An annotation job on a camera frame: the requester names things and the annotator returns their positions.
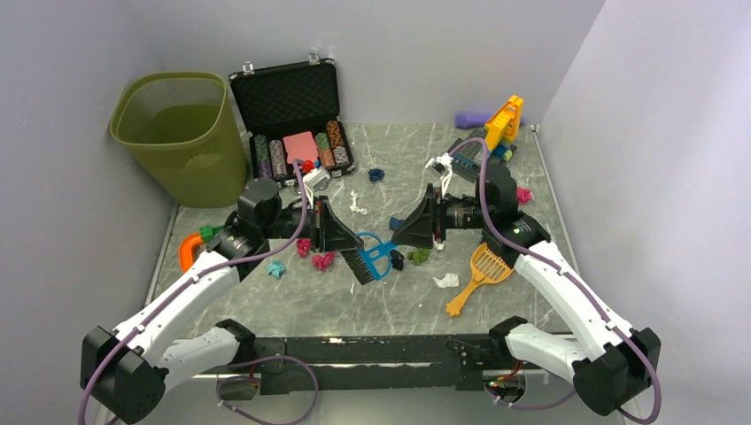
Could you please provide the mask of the blue hand brush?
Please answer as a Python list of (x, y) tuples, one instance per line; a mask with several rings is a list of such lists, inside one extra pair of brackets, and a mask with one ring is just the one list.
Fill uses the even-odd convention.
[[(365, 248), (362, 241), (363, 236), (375, 240), (376, 245), (372, 248)], [(383, 241), (372, 232), (359, 232), (356, 237), (361, 241), (360, 247), (355, 250), (341, 251), (341, 256), (360, 285), (381, 281), (393, 269), (391, 251), (395, 251), (398, 246), (392, 241)], [(376, 263), (381, 259), (387, 260), (386, 267), (383, 270), (376, 267)]]

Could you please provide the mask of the orange slotted plastic scoop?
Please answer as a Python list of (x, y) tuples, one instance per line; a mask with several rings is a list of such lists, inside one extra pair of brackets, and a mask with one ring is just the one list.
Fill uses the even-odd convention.
[(470, 259), (471, 276), (468, 284), (453, 300), (446, 304), (445, 311), (450, 317), (457, 317), (472, 293), (484, 285), (498, 284), (512, 273), (500, 256), (492, 252), (487, 242), (481, 243)]

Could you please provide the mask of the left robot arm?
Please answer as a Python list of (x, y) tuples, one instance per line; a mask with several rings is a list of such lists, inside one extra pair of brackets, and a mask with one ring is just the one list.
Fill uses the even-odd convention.
[[(358, 257), (362, 240), (333, 213), (325, 196), (303, 194), (283, 205), (268, 178), (249, 182), (223, 229), (192, 267), (156, 300), (112, 330), (93, 328), (83, 339), (78, 421), (94, 398), (126, 424), (149, 415), (178, 384), (214, 367), (234, 372), (258, 362), (256, 336), (234, 320), (218, 322), (183, 343), (187, 322), (235, 288), (264, 259), (308, 239), (314, 250)], [(282, 241), (276, 251), (273, 240)]]

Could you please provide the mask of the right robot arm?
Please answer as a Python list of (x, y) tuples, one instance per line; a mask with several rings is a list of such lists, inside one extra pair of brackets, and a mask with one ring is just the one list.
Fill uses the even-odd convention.
[(653, 412), (643, 421), (654, 422), (662, 402), (656, 374), (660, 338), (650, 328), (635, 329), (593, 293), (545, 227), (520, 209), (517, 188), (509, 170), (497, 164), (476, 180), (473, 197), (428, 187), (391, 240), (428, 248), (449, 229), (480, 229), (482, 243), (536, 288), (576, 338), (549, 334), (514, 316), (490, 330), (490, 360), (503, 368), (517, 360), (542, 367), (571, 383), (581, 401), (602, 416), (622, 413), (624, 404), (653, 389)]

